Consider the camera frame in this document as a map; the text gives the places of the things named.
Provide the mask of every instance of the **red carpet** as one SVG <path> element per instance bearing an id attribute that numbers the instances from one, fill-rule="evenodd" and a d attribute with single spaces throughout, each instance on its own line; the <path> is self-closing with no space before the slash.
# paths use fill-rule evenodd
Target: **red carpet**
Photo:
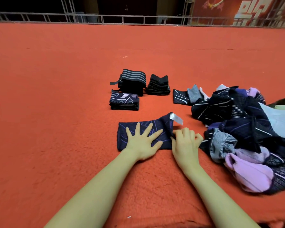
<path id="1" fill-rule="evenodd" d="M 110 81 L 123 68 L 197 84 L 256 87 L 285 98 L 285 30 L 169 26 L 0 24 L 0 228 L 42 227 L 117 155 L 118 122 L 173 111 L 203 133 L 190 107 L 169 96 L 140 98 L 139 111 L 112 111 Z M 255 221 L 285 221 L 285 192 L 243 192 L 200 151 L 200 163 Z M 170 150 L 136 165 L 106 227 L 198 227 L 210 219 Z"/>

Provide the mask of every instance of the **clothing tag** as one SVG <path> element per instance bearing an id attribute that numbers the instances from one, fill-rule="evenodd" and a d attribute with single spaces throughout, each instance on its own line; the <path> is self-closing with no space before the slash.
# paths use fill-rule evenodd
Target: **clothing tag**
<path id="1" fill-rule="evenodd" d="M 183 125 L 183 120 L 177 116 L 176 114 L 170 114 L 170 119 L 172 119 L 173 121 L 177 122 L 178 124 Z"/>

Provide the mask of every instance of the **right hand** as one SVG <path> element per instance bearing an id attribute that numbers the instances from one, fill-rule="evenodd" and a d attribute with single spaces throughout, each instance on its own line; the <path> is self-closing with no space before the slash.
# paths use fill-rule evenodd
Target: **right hand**
<path id="1" fill-rule="evenodd" d="M 176 140 L 171 138 L 172 153 L 182 171 L 186 172 L 192 167 L 200 167 L 198 147 L 203 141 L 203 137 L 199 133 L 195 134 L 193 130 L 188 128 L 175 130 L 173 133 L 176 136 Z"/>

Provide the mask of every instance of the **left hand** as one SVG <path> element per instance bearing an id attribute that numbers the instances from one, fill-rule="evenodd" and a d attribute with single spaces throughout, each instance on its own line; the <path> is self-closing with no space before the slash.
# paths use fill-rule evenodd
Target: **left hand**
<path id="1" fill-rule="evenodd" d="M 163 144 L 162 141 L 158 141 L 151 147 L 151 143 L 163 132 L 163 130 L 158 130 L 148 137 L 148 134 L 152 130 L 152 126 L 153 123 L 150 123 L 144 133 L 140 135 L 140 123 L 138 122 L 134 136 L 131 134 L 128 127 L 125 129 L 128 135 L 128 144 L 124 150 L 129 150 L 131 153 L 133 152 L 137 161 L 143 161 L 152 157 Z"/>

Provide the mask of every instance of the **metal railing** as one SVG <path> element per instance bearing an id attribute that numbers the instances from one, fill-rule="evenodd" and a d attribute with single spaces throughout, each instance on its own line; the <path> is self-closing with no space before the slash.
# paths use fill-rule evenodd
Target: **metal railing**
<path id="1" fill-rule="evenodd" d="M 157 18 L 163 19 L 161 24 L 156 24 Z M 285 28 L 285 20 L 281 18 L 247 19 L 224 17 L 100 15 L 75 13 L 57 14 L 0 12 L 0 22 L 92 25 L 171 25 Z"/>

